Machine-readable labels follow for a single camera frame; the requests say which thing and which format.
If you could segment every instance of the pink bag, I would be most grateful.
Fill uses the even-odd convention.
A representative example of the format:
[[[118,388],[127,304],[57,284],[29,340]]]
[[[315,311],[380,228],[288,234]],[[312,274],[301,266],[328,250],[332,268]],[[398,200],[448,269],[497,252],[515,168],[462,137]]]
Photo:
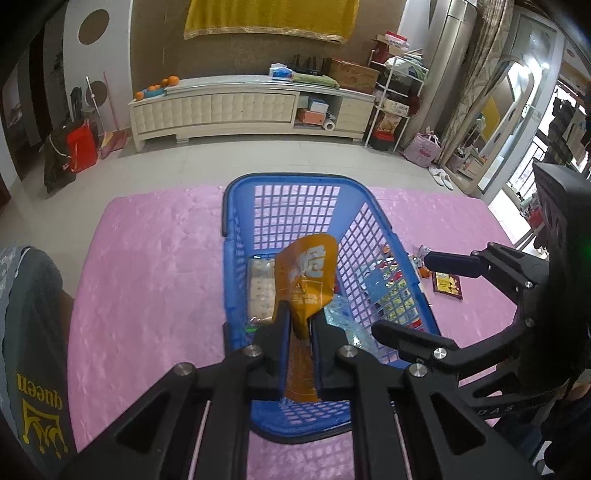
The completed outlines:
[[[420,167],[428,167],[441,153],[439,139],[427,128],[426,134],[416,134],[402,154]]]

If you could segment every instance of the clear plastic bag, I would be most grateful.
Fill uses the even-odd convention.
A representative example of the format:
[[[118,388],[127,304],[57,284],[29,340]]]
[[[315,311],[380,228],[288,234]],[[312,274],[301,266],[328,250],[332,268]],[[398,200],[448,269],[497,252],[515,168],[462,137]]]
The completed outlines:
[[[275,309],[275,259],[253,257],[248,261],[248,327],[273,323]]]
[[[332,301],[324,307],[326,323],[345,331],[350,345],[361,348],[379,358],[378,346],[374,337],[351,316],[349,300],[342,295],[333,297]]]

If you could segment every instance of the pink rug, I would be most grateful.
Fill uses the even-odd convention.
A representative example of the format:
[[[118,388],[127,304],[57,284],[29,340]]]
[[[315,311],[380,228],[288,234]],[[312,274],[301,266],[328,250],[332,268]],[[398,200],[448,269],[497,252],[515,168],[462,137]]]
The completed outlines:
[[[408,252],[424,244],[469,254],[510,245],[480,200],[372,189]],[[96,229],[70,329],[68,385],[83,449],[174,364],[223,358],[222,187],[167,190],[113,200]],[[470,345],[511,323],[515,306],[484,279],[462,280],[463,301],[426,292],[444,336]],[[248,478],[353,480],[344,434],[284,446],[251,434]]]

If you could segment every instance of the paper towel roll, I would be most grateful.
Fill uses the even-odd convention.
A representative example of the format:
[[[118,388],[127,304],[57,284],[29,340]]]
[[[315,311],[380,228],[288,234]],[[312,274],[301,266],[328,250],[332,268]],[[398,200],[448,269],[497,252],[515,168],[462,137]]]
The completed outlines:
[[[327,132],[332,132],[335,129],[335,123],[330,118],[327,118],[324,120],[322,128],[324,128]]]

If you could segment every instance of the red bag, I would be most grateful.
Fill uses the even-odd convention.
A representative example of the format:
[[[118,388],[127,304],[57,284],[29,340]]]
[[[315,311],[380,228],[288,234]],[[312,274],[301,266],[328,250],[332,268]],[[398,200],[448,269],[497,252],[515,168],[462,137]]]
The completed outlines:
[[[72,157],[70,169],[74,173],[80,173],[93,166],[99,158],[88,121],[84,122],[80,128],[70,132],[66,137],[66,143]]]

